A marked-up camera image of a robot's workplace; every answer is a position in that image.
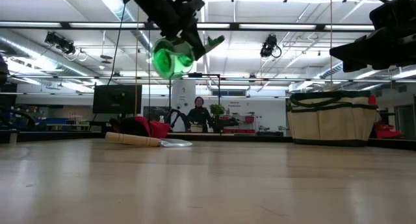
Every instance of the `wooden floor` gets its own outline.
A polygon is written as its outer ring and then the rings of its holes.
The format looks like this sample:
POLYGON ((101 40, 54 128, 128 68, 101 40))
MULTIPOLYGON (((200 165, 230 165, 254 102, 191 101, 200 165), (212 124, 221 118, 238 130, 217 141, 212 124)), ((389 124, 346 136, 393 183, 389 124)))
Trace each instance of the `wooden floor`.
POLYGON ((0 147, 0 223, 416 223, 416 153, 290 143, 0 147))

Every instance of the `black screen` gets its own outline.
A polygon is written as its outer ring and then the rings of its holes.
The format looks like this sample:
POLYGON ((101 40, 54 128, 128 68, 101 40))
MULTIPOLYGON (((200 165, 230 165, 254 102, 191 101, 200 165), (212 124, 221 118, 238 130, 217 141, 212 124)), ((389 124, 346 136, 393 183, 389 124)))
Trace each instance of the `black screen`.
POLYGON ((94 90, 95 114, 134 114, 137 87, 137 114, 141 111, 142 86, 138 85, 100 85, 94 90))

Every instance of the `green plant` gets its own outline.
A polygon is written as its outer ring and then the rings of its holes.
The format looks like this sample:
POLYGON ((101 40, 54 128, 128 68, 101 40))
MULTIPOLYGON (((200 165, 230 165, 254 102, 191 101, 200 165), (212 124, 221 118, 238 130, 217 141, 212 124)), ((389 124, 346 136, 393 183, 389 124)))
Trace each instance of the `green plant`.
POLYGON ((214 116, 220 116, 226 113, 226 109, 219 104, 210 105, 209 109, 211 110, 211 114, 214 116))

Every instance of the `fabric bin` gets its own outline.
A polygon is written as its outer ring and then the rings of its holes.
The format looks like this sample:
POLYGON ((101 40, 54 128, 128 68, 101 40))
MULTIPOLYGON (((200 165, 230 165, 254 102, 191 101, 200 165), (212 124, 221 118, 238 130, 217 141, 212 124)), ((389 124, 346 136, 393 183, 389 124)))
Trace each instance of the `fabric bin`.
POLYGON ((296 93, 290 97, 294 143, 364 146, 376 121, 369 91, 296 93))

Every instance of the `ceiling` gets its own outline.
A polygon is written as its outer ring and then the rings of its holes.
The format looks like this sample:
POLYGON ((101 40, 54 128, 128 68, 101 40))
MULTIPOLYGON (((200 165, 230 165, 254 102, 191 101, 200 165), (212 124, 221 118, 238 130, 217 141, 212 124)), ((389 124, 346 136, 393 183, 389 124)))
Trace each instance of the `ceiling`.
MULTIPOLYGON (((288 0, 283 3, 280 0, 204 0, 206 5, 198 13, 200 21, 205 22, 261 22, 261 23, 357 23, 371 24, 369 13, 380 6, 377 0, 347 0, 342 3, 334 0, 332 13, 329 3, 320 3, 324 0, 288 0)), ((0 0, 0 19, 10 21, 91 21, 110 22, 119 21, 112 13, 105 0, 0 0)), ((147 16, 142 10, 138 10, 133 1, 127 4, 135 21, 146 21, 147 16)), ((47 29, 0 29, 0 36, 5 30, 24 38, 28 42, 48 49, 44 42, 47 29)), ((118 31, 107 31, 103 45, 102 31, 82 30, 55 30, 55 32, 68 40, 74 41, 78 49, 82 49, 86 60, 75 59, 77 68, 90 71, 89 75, 110 75, 112 64, 104 65, 100 58, 101 54, 114 56, 114 45, 116 44, 118 31)), ((143 32, 151 43, 161 38, 158 31, 143 32)), ((221 74, 225 77, 248 77, 255 73, 257 77, 290 77, 290 78, 314 78, 317 74, 331 68, 337 63, 336 59, 329 56, 329 48, 353 42, 365 33, 346 32, 249 32, 249 31, 207 31, 206 35, 216 38, 224 35, 226 40, 209 53, 209 67, 207 72, 221 74), (269 34, 275 34, 281 41, 283 54, 281 58, 262 61, 259 51, 262 43, 269 34)), ((138 44, 136 38, 130 31, 120 33, 120 42, 115 60, 114 70, 121 71, 122 75, 133 76, 136 68, 139 76, 147 77, 150 71, 152 77, 156 77, 149 64, 148 56, 142 45, 138 44)), ((51 48, 58 56, 56 63, 69 62, 61 56, 58 50, 51 48)), ((202 59, 196 62, 196 71, 205 73, 202 59)), ((367 72, 344 74, 338 72, 337 78, 353 79, 367 72)), ((131 81, 118 81, 117 83, 130 83, 131 81)), ((272 82, 273 85, 290 85, 291 82, 272 82)))

